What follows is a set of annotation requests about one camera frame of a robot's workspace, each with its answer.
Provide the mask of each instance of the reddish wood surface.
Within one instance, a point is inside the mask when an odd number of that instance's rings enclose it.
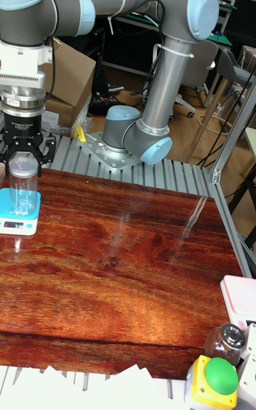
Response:
[[[0,236],[0,364],[184,379],[241,275],[214,200],[46,169],[39,191],[37,233]]]

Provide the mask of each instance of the digital scale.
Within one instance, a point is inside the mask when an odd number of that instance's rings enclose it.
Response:
[[[16,234],[32,236],[38,224],[41,194],[37,192],[36,210],[32,214],[22,216],[11,212],[12,200],[10,189],[0,189],[0,234]]]
[[[256,280],[226,275],[220,282],[231,323],[246,330],[256,323]]]

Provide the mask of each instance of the glass jar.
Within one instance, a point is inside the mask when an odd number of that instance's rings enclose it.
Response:
[[[208,334],[205,356],[226,359],[233,366],[240,360],[242,348],[245,346],[245,335],[241,329],[231,323],[214,327]]]
[[[36,210],[38,163],[36,159],[18,152],[9,162],[9,185],[12,212],[30,215]]]

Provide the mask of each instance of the blue digital scale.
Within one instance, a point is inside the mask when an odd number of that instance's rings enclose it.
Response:
[[[10,189],[0,189],[0,234],[32,236],[38,224],[41,194],[37,192],[36,210],[30,215],[16,215],[11,212]]]

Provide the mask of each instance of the white label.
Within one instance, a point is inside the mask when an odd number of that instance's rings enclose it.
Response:
[[[57,112],[45,111],[42,114],[42,121],[48,124],[58,125],[59,114]]]
[[[7,105],[10,106],[19,106],[20,102],[18,100],[10,100],[9,98],[7,98]]]

